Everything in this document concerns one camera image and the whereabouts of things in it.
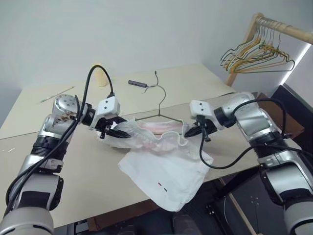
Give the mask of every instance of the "white towel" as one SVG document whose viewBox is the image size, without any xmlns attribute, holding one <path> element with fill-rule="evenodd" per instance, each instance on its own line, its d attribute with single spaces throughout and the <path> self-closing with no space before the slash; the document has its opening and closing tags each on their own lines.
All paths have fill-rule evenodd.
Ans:
<svg viewBox="0 0 313 235">
<path fill-rule="evenodd" d="M 106 136 L 112 147 L 131 148 L 118 164 L 133 182 L 157 205 L 177 212 L 197 193 L 209 168 L 199 157 L 201 139 L 185 139 L 188 124 L 176 121 L 147 123 L 134 119 L 115 126 L 132 137 L 118 139 Z M 163 134 L 156 137 L 153 133 Z M 211 164 L 213 159 L 202 152 Z"/>
</svg>

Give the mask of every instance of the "white wall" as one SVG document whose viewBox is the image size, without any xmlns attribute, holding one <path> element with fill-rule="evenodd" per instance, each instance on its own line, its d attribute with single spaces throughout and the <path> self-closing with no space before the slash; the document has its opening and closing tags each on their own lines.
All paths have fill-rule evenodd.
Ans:
<svg viewBox="0 0 313 235">
<path fill-rule="evenodd" d="M 313 46 L 303 56 L 286 84 L 313 108 Z"/>
<path fill-rule="evenodd" d="M 254 13 L 312 31 L 312 8 L 311 0 L 1 0 L 0 83 L 12 103 L 26 86 L 83 80 L 96 62 L 112 75 L 203 62 L 225 80 L 220 56 L 242 41 Z M 291 56 L 303 46 L 282 40 Z M 281 76 L 239 75 L 234 88 L 270 93 Z"/>
</svg>

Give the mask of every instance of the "light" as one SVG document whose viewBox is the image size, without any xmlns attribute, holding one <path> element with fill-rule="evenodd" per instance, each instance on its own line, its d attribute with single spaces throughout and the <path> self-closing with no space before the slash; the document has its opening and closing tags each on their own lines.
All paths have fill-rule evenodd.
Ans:
<svg viewBox="0 0 313 235">
<path fill-rule="evenodd" d="M 287 79 L 289 78 L 290 74 L 292 73 L 292 71 L 294 71 L 295 67 L 297 67 L 297 65 L 299 64 L 299 62 L 302 60 L 303 56 L 305 55 L 305 53 L 307 53 L 307 51 L 309 50 L 311 44 L 307 43 L 306 46 L 304 47 L 303 51 L 300 53 L 299 57 L 295 60 L 294 62 L 294 68 L 293 70 L 289 71 L 286 73 L 286 75 L 284 76 L 284 78 L 281 80 L 279 85 L 283 85 Z"/>
</svg>

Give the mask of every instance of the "white cloth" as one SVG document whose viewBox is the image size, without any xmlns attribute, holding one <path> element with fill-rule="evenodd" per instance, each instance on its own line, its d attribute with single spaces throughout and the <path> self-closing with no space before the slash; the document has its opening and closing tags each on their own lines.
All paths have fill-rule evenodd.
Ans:
<svg viewBox="0 0 313 235">
<path fill-rule="evenodd" d="M 131 148 L 119 168 L 157 205 L 177 212 L 195 196 L 209 170 L 199 157 L 200 139 L 196 145 L 184 138 L 188 129 L 188 124 L 176 121 L 146 123 L 133 119 L 114 127 L 131 138 L 106 136 L 104 142 Z M 154 133 L 163 134 L 156 137 Z M 206 153 L 202 156 L 208 163 L 213 162 Z"/>
</svg>

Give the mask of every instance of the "wooden rack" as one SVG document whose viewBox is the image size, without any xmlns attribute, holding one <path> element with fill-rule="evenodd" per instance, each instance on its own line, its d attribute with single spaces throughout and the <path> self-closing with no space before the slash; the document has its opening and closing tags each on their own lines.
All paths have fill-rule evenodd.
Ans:
<svg viewBox="0 0 313 235">
<path fill-rule="evenodd" d="M 245 35 L 243 43 L 249 42 L 253 39 L 258 25 L 271 28 L 277 32 L 284 33 L 286 35 L 313 45 L 313 33 L 305 32 L 291 25 L 287 25 L 285 23 L 266 18 L 262 13 L 257 13 L 252 17 L 251 24 Z M 231 87 L 236 79 L 236 76 L 236 73 L 231 73 L 230 75 L 228 75 L 226 85 Z"/>
</svg>

